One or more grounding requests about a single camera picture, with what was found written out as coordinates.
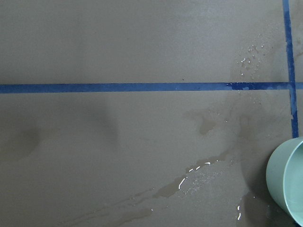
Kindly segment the green plastic bowl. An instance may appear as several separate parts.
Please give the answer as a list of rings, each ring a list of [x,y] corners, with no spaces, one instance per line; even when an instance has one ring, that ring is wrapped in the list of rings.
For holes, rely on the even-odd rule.
[[[280,144],[266,168],[268,191],[278,206],[303,225],[303,138]]]

